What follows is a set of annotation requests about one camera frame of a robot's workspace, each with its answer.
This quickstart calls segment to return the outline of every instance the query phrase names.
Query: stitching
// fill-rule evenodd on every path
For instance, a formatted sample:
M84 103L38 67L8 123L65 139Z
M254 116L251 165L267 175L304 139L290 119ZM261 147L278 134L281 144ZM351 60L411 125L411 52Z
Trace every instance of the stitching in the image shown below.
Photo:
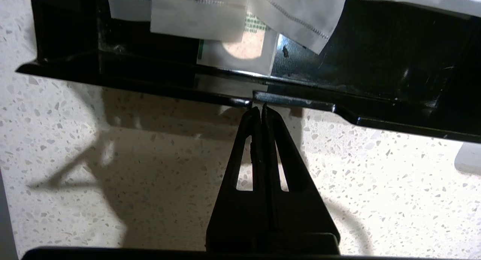
M223 7L246 9L245 5L238 5L237 3L227 3L221 0L191 0L191 1L195 3L201 3L203 5L216 5L216 6L223 6Z
M316 29L314 26L308 24L307 22L303 21L302 19L296 18L293 15L289 14L284 8L282 8L278 3L276 3L273 0L267 0L273 7L275 7L279 12L281 12L285 17L288 19L297 22L298 24L306 27L309 29L311 32L314 34L317 34L318 36L322 37L323 39L329 39L329 36L321 32L320 30Z

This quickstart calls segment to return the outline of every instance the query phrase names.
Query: white countertop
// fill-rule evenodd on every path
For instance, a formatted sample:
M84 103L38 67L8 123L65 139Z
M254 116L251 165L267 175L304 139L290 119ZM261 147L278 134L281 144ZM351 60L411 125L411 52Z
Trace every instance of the white countertop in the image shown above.
M34 41L30 0L0 0L0 169L19 256L46 245L203 250L242 111L15 73ZM481 182L455 169L461 142L276 109L343 254L480 257Z

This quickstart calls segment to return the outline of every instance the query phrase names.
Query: speckled countertop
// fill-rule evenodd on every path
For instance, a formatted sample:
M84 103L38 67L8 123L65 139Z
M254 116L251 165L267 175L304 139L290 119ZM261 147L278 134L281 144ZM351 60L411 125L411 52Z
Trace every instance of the speckled countertop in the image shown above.
M242 112L14 73L35 55L30 0L0 0L0 168L17 253L203 250ZM456 171L461 142L278 110L342 253L479 258L480 177Z

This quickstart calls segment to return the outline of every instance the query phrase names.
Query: black plastic tray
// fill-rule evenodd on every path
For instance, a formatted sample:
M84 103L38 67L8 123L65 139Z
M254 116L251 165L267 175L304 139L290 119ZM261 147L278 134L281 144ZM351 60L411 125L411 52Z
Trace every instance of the black plastic tray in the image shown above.
M32 7L38 58L22 73L246 108L254 100L316 108L361 126L481 142L476 17L347 0L319 55L282 37L267 77L196 65L197 39L113 20L107 0Z

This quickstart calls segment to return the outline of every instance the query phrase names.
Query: glossy black surface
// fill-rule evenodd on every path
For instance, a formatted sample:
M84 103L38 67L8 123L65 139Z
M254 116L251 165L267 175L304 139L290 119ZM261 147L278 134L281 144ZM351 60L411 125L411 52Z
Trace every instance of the glossy black surface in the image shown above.
M476 17L347 0L319 55L281 38L272 77L264 77L196 65L198 40L113 20L107 0L32 0L32 7L38 58L19 72L245 108L253 100L310 107L357 125L481 142ZM252 96L232 95L206 89L199 74L265 88L245 84L241 93Z

